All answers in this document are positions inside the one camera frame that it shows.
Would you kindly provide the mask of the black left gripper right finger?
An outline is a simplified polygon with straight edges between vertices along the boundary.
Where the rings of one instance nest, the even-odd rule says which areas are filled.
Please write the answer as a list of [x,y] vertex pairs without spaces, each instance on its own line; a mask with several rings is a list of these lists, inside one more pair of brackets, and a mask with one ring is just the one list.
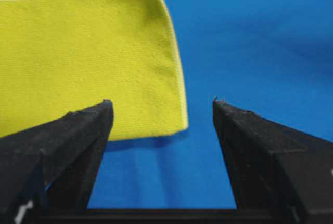
[[275,223],[332,223],[332,143],[214,100],[213,124],[238,210]]

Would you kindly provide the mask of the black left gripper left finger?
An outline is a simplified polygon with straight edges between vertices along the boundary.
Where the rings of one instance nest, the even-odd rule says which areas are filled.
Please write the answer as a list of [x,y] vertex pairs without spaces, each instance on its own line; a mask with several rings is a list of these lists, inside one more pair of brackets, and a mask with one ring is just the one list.
[[112,102],[1,138],[1,223],[24,207],[83,212],[113,126]]

